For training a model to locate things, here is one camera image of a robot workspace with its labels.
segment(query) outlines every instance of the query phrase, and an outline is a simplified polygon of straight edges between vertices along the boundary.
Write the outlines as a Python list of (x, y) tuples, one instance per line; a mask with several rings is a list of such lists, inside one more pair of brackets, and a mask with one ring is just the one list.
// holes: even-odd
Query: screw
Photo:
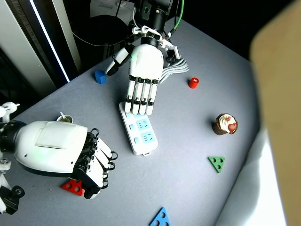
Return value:
[(22, 193), (22, 191), (21, 191), (20, 188), (17, 188), (17, 189), (15, 190), (15, 193), (16, 193), (17, 195), (20, 195), (20, 194)]
[(7, 159), (1, 159), (0, 160), (0, 164), (7, 164), (8, 163), (8, 160)]

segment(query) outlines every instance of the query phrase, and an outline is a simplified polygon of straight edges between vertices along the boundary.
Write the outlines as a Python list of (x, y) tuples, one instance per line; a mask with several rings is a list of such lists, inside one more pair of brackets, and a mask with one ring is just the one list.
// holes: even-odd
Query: triangle block with holes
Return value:
[(68, 192), (82, 196), (84, 194), (84, 189), (81, 188), (81, 183), (81, 180), (69, 180), (66, 184), (61, 186), (61, 188)]
[(225, 163), (225, 158), (224, 157), (208, 157), (209, 161), (215, 168), (215, 170), (220, 173), (222, 171), (222, 166)]
[(163, 207), (150, 223), (150, 226), (171, 226), (166, 209)]

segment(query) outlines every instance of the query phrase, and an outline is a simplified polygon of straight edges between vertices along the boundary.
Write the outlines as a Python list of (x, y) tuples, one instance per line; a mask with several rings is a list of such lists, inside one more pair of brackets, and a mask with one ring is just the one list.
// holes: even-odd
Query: small white cup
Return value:
[[(73, 118), (71, 115), (65, 114), (65, 117), (70, 120), (70, 123), (73, 123)], [(64, 120), (63, 120), (63, 117), (60, 116), (56, 119), (56, 121), (64, 121)]]

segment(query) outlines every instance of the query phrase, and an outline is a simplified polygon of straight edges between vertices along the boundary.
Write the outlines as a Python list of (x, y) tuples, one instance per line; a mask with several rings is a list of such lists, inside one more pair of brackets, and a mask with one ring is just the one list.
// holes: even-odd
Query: green cable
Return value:
[(184, 0), (182, 0), (181, 13), (180, 13), (180, 16), (179, 16), (179, 19), (178, 19), (177, 23), (174, 26), (174, 29), (177, 29), (178, 25), (180, 24), (181, 19), (182, 19), (182, 15), (183, 15), (183, 11), (184, 11)]

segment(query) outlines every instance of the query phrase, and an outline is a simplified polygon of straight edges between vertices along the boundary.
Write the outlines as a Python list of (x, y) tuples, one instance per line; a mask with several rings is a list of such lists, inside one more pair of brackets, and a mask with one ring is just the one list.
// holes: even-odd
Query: light strip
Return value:
[(39, 15), (39, 12), (38, 12), (38, 10), (37, 10), (37, 8), (36, 8), (36, 6), (35, 6), (33, 0), (30, 0), (29, 2), (30, 2), (31, 5), (32, 5), (33, 11), (34, 11), (34, 13), (36, 14), (36, 16), (37, 16), (37, 18), (38, 18), (38, 21), (39, 21), (39, 23), (40, 23), (40, 25), (41, 25), (41, 27), (42, 27), (42, 30), (43, 30), (43, 32), (44, 32), (46, 38), (47, 38), (47, 41), (48, 41), (48, 43), (49, 43), (49, 45), (50, 45), (50, 47), (51, 47), (51, 49), (52, 49), (52, 51), (53, 51), (55, 57), (56, 57), (56, 60), (58, 61), (58, 64), (60, 65), (60, 67), (61, 67), (61, 69), (62, 69), (62, 72), (63, 72), (63, 74), (64, 74), (64, 76), (65, 76), (67, 82), (70, 82), (70, 80), (69, 80), (69, 78), (68, 78), (68, 76), (67, 76), (67, 74), (66, 74), (66, 71), (65, 71), (65, 69), (63, 68), (63, 65), (62, 65), (62, 63), (61, 63), (61, 61), (60, 61), (60, 58), (58, 58), (58, 55), (57, 55), (57, 53), (56, 53), (56, 50), (55, 50), (55, 48), (54, 48), (54, 46), (53, 46), (53, 44), (52, 44), (52, 42), (51, 42), (51, 40), (50, 40), (50, 37), (49, 37), (49, 35), (48, 35), (47, 31), (46, 31), (46, 28), (45, 28), (45, 26), (44, 26), (44, 24), (43, 24), (43, 22), (42, 22), (42, 20), (41, 20), (41, 17), (40, 17), (40, 15)]

